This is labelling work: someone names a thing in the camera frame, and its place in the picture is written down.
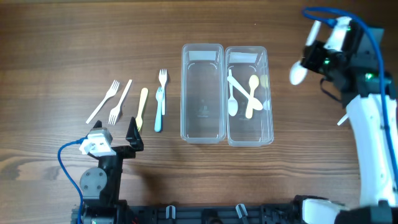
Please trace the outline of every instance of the wooden table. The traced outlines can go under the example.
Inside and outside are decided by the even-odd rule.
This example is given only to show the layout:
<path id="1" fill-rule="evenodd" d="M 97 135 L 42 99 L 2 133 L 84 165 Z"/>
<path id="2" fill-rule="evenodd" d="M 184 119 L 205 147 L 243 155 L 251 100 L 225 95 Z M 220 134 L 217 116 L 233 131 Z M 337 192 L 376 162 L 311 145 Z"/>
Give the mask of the wooden table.
<path id="1" fill-rule="evenodd" d="M 124 116 L 107 124 L 121 96 L 95 119 L 124 140 L 141 88 L 149 89 L 144 152 L 124 162 L 120 198 L 130 205 L 288 202 L 296 194 L 358 205 L 359 169 L 341 106 L 321 93 L 321 76 L 289 83 L 312 21 L 307 1 L 192 1 L 0 5 L 0 223 L 68 223 L 78 194 L 60 169 L 62 144 L 84 136 L 87 117 L 113 80 L 132 88 Z M 386 28 L 386 67 L 398 72 L 396 12 L 376 1 L 335 5 Z M 327 28 L 320 37 L 325 40 Z M 274 142 L 256 148 L 189 145 L 180 137 L 180 67 L 187 43 L 267 49 Z M 153 131 L 159 69 L 167 68 L 164 131 Z M 333 91 L 331 85 L 326 88 Z M 77 146 L 63 152 L 72 177 L 97 163 Z"/>

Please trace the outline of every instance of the plastic spoon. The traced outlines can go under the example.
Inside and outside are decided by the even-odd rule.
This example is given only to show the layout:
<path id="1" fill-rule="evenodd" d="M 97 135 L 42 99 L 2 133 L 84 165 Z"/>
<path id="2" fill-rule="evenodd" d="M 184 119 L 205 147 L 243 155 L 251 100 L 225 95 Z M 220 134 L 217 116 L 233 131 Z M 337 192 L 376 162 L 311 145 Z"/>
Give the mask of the plastic spoon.
<path id="1" fill-rule="evenodd" d="M 249 95 L 249 93 L 247 93 L 247 91 L 244 90 L 244 88 L 241 86 L 241 84 L 239 84 L 238 81 L 236 81 L 236 79 L 235 79 L 234 77 L 228 76 L 227 81 L 229 81 L 229 83 L 232 84 L 232 86 L 234 86 L 234 87 L 235 87 L 237 90 L 239 90 L 247 99 L 249 99 L 248 104 L 251 103 L 251 104 L 252 104 L 251 106 L 253 107 L 253 109 L 255 109 L 255 110 L 262 110 L 262 104 L 261 104 L 261 102 L 260 102 L 258 99 L 254 98 L 254 97 L 251 97 L 251 96 Z"/>
<path id="2" fill-rule="evenodd" d="M 254 98 L 254 90 L 259 86 L 260 81 L 257 75 L 252 75 L 249 79 L 250 86 L 250 97 Z M 248 107 L 246 108 L 246 118 L 251 119 L 253 117 L 253 108 L 252 103 L 248 103 Z"/>
<path id="3" fill-rule="evenodd" d="M 228 76 L 232 77 L 231 69 L 228 70 Z M 228 99 L 228 113 L 231 116 L 235 116 L 238 112 L 238 102 L 235 100 L 233 96 L 233 86 L 229 84 L 229 99 Z"/>

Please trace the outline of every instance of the wood grain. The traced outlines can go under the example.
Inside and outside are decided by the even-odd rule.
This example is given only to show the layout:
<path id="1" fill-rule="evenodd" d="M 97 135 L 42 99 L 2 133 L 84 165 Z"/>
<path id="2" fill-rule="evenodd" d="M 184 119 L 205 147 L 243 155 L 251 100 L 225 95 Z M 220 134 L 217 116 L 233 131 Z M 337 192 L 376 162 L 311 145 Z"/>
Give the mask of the wood grain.
<path id="1" fill-rule="evenodd" d="M 58 148 L 84 136 L 85 124 L 113 80 L 133 79 L 123 117 L 108 126 L 122 91 L 95 119 L 114 145 L 125 144 L 141 88 L 149 89 L 144 152 L 126 160 L 121 198 L 131 205 L 178 202 L 235 205 L 287 202 L 296 194 L 358 205 L 355 141 L 341 106 L 319 90 L 319 75 L 289 84 L 312 22 L 308 1 L 166 1 L 0 5 L 0 223 L 68 223 L 78 195 L 60 170 Z M 396 13 L 375 1 L 336 2 L 386 28 L 386 67 L 395 63 Z M 327 30 L 321 37 L 327 37 Z M 275 140 L 259 148 L 189 145 L 180 137 L 180 67 L 187 43 L 267 49 Z M 167 68 L 164 131 L 153 131 L 159 69 Z M 96 166 L 77 146 L 62 154 L 72 177 Z"/>

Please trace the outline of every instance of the fork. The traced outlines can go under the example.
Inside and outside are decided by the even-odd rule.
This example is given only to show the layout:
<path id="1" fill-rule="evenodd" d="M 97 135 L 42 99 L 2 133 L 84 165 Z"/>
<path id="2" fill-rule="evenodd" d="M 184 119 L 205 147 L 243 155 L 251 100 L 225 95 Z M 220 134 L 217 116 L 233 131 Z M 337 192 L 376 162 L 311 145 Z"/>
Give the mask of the fork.
<path id="1" fill-rule="evenodd" d="M 157 111 L 155 119 L 155 131 L 159 132 L 162 129 L 162 101 L 164 97 L 164 90 L 159 87 L 156 92 Z"/>
<path id="2" fill-rule="evenodd" d="M 110 99 L 111 97 L 113 97 L 114 95 L 116 95 L 116 93 L 118 92 L 118 88 L 119 88 L 119 82 L 116 80 L 113 80 L 113 83 L 111 85 L 111 88 L 109 88 L 109 90 L 106 92 L 106 95 L 104 97 L 104 99 L 102 100 L 101 103 L 99 103 L 99 105 L 97 106 L 97 108 L 95 108 L 94 112 L 90 115 L 90 117 L 87 119 L 86 124 L 88 124 L 93 118 L 94 116 L 98 113 L 98 111 L 101 109 L 101 107 L 105 104 L 105 102 Z"/>
<path id="3" fill-rule="evenodd" d="M 148 89 L 147 88 L 142 88 L 141 96 L 139 97 L 138 114 L 137 114 L 137 118 L 136 118 L 138 131 L 141 131 L 142 110 L 144 110 L 144 106 L 145 106 L 145 102 L 147 100 L 147 96 L 148 96 Z"/>
<path id="4" fill-rule="evenodd" d="M 162 85 L 162 89 L 165 94 L 165 91 L 166 91 L 165 87 L 166 87 L 166 83 L 167 83 L 167 69 L 160 69 L 159 81 L 160 81 L 160 84 Z M 165 101 L 166 101 L 165 96 L 163 96 L 162 115 L 164 115 L 166 113 L 166 102 Z"/>
<path id="5" fill-rule="evenodd" d="M 132 80 L 129 80 L 129 82 L 127 83 L 126 87 L 125 87 L 124 90 L 123 90 L 122 97 L 120 97 L 120 100 L 119 100 L 118 105 L 116 105 L 116 106 L 111 110 L 111 113 L 109 114 L 109 124 L 110 124 L 110 125 L 115 125 L 115 124 L 116 124 L 116 121 L 117 121 L 118 118 L 119 118 L 119 114 L 120 114 L 120 110 L 121 110 L 121 107 L 122 107 L 122 104 L 123 104 L 123 100 L 124 100 L 124 98 L 126 97 L 127 92 L 128 92 L 129 89 L 130 89 L 131 82 L 132 82 Z"/>

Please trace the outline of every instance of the plastic container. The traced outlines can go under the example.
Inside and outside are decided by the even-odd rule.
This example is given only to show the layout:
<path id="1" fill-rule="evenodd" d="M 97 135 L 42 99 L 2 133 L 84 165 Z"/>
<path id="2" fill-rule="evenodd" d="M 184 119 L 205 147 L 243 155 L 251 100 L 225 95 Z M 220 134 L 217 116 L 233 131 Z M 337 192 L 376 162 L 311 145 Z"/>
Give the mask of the plastic container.
<path id="1" fill-rule="evenodd" d="M 226 76 L 231 69 L 232 76 L 248 93 L 250 93 L 250 77 L 256 75 L 259 78 L 260 84 L 254 91 L 254 97 L 263 103 L 263 110 L 254 110 L 252 118 L 247 119 L 245 114 L 248 99 L 233 88 L 234 98 L 238 101 L 238 113 L 235 116 L 230 116 L 228 112 L 226 114 L 228 144 L 246 147 L 270 144 L 274 140 L 274 129 L 266 49 L 228 47 L 225 52 L 225 62 Z M 229 97 L 229 84 L 225 88 Z"/>
<path id="2" fill-rule="evenodd" d="M 238 113 L 228 114 L 228 70 L 249 93 L 249 79 L 257 75 L 260 85 L 254 97 L 263 110 L 245 117 L 248 99 L 233 88 Z M 262 146 L 274 139 L 267 52 L 264 47 L 228 47 L 220 44 L 186 44 L 182 49 L 181 138 L 193 144 L 216 144 L 226 132 L 231 146 Z"/>
<path id="3" fill-rule="evenodd" d="M 182 49 L 181 138 L 214 144 L 225 138 L 224 48 L 186 44 Z"/>

